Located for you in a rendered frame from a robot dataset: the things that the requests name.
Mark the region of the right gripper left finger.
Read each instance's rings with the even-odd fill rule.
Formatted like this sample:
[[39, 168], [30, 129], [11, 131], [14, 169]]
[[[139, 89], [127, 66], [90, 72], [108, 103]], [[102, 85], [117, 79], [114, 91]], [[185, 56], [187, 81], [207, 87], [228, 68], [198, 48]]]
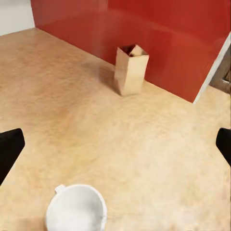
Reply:
[[0, 133], [0, 186], [25, 147], [20, 128]]

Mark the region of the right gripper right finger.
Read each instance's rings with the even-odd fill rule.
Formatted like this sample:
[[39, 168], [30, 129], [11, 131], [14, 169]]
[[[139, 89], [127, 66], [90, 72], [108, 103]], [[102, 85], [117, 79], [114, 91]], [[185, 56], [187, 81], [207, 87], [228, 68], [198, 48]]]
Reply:
[[221, 154], [224, 156], [226, 161], [231, 167], [231, 130], [220, 128], [217, 139], [216, 146], [218, 147]]

